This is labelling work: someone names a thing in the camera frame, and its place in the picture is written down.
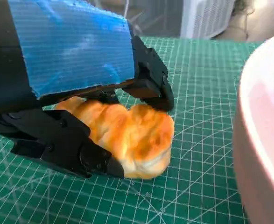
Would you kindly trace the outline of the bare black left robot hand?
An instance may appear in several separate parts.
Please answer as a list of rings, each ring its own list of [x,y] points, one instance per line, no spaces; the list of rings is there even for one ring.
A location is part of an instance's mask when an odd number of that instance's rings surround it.
[[[61,173],[152,179],[170,162],[168,69],[85,0],[0,0],[0,135]]]

